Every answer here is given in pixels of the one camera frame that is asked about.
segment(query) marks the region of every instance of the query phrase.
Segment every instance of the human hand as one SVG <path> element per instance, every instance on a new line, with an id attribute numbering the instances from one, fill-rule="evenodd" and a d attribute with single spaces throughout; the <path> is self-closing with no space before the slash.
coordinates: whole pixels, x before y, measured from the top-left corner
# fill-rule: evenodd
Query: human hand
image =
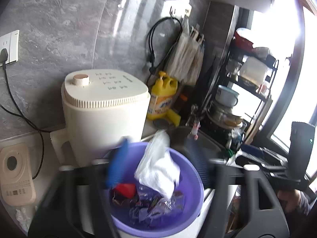
<path id="1" fill-rule="evenodd" d="M 280 200 L 287 202 L 285 212 L 290 213 L 299 206 L 301 201 L 301 192 L 299 190 L 278 191 L 277 197 Z"/>

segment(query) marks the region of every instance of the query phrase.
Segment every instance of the cream kitchen scale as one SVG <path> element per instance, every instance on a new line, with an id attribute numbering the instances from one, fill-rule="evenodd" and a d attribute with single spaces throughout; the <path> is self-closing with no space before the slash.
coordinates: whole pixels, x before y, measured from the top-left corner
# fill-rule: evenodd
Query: cream kitchen scale
<path id="1" fill-rule="evenodd" d="M 1 150 L 0 185 L 4 201 L 11 206 L 27 205 L 35 201 L 29 148 L 25 143 Z"/>

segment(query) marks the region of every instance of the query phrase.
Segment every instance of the faucet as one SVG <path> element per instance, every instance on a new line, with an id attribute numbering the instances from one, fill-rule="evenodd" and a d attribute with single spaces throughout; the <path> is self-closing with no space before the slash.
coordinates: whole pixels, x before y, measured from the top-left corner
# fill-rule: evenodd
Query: faucet
<path id="1" fill-rule="evenodd" d="M 193 128 L 191 129 L 191 132 L 188 134 L 188 138 L 190 138 L 191 135 L 193 135 L 194 140 L 198 139 L 198 129 L 200 127 L 200 121 L 197 116 L 198 106 L 196 104 L 193 104 L 191 106 L 191 114 L 188 117 L 188 120 L 185 124 L 185 126 L 189 126 L 190 122 L 193 120 Z"/>

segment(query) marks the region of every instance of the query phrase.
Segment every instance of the air fryer lid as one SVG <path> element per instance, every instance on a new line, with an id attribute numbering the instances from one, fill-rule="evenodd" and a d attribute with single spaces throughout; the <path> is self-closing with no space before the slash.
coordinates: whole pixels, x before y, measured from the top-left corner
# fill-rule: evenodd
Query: air fryer lid
<path id="1" fill-rule="evenodd" d="M 79 108 L 103 108 L 148 97 L 147 86 L 119 70 L 90 69 L 68 74 L 64 81 L 67 102 Z"/>

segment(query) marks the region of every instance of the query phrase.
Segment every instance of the crumpled tissue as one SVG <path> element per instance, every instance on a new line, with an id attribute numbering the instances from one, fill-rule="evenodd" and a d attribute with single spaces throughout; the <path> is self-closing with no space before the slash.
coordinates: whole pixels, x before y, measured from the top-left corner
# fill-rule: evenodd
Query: crumpled tissue
<path id="1" fill-rule="evenodd" d="M 170 138 L 165 131 L 157 131 L 152 141 L 146 146 L 145 153 L 134 173 L 135 179 L 159 192 L 170 201 L 180 182 L 180 168 L 172 160 Z"/>

